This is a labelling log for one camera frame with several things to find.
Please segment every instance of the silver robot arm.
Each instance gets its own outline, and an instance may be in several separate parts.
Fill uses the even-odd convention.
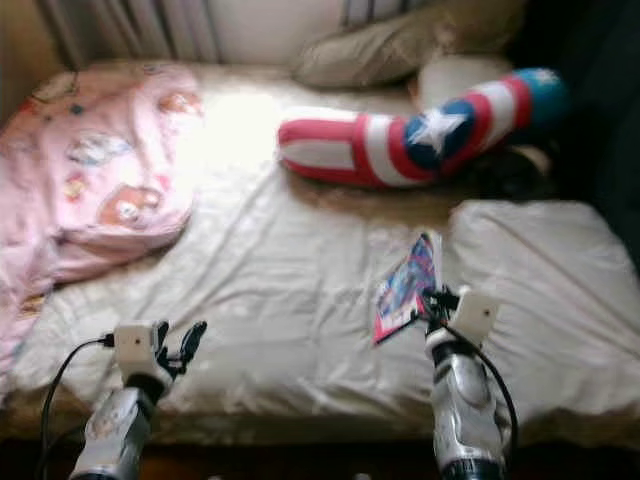
[[[207,324],[194,325],[180,351],[168,355],[162,346],[166,322],[122,326],[114,331],[114,348],[124,388],[109,396],[85,427],[85,446],[70,480],[136,480],[142,448],[151,433],[158,400],[177,375],[186,372]]]
[[[459,298],[445,295],[448,298],[436,296],[436,304],[431,305],[434,311],[443,311],[438,301],[449,301],[445,308],[453,307],[455,313],[447,325],[479,347],[495,321],[499,303],[468,289]],[[436,315],[427,330],[427,353],[435,365],[431,403],[440,474],[444,480],[503,480],[505,431],[484,365],[468,343],[442,327],[441,320]]]

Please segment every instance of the pink comforter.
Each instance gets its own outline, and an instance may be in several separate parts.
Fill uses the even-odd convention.
[[[0,135],[3,378],[57,282],[95,276],[174,241],[193,197],[179,138],[200,124],[197,83],[175,65],[64,73]]]

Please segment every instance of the captain america pillow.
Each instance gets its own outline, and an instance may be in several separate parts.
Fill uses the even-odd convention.
[[[316,180],[367,187],[429,184],[503,143],[521,143],[566,115],[569,95],[548,69],[516,71],[412,118],[303,107],[278,131],[280,160]]]

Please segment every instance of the white bed sheet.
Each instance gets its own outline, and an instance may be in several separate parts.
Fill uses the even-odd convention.
[[[319,185],[274,160],[284,106],[410,113],[406,92],[328,95],[278,70],[197,72],[207,136],[193,145],[201,189],[187,230],[164,256],[51,296],[11,376],[0,431],[35,435],[42,388],[74,345],[121,322],[166,319],[176,347],[195,321],[207,320],[209,330],[162,402],[157,441],[429,434],[423,334],[407,331],[373,349],[372,300],[419,233],[446,224],[460,195]],[[56,430],[119,384],[111,352],[83,352],[63,383]]]
[[[43,388],[76,344],[127,321],[167,319],[176,345],[208,320],[192,367],[161,403],[155,441],[273,443],[430,436],[432,366],[419,328],[374,349],[372,299],[457,195],[318,185],[274,162],[282,106],[408,112],[404,92],[316,94],[276,70],[208,67],[208,138],[189,227],[165,255],[56,292],[26,342],[0,437],[34,437]],[[201,169],[197,159],[204,160]],[[525,443],[640,448],[640,289],[588,207],[469,202],[452,221],[459,277],[503,299],[485,343],[512,390]],[[111,352],[82,353],[57,431],[119,384]]]
[[[451,222],[461,281],[504,304],[484,349],[526,442],[640,449],[640,284],[589,206],[465,202]]]

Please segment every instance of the curtain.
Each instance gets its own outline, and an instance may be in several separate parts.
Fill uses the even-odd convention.
[[[417,8],[428,0],[345,0],[343,24],[364,25]]]
[[[41,0],[69,63],[166,58],[215,63],[206,0]]]

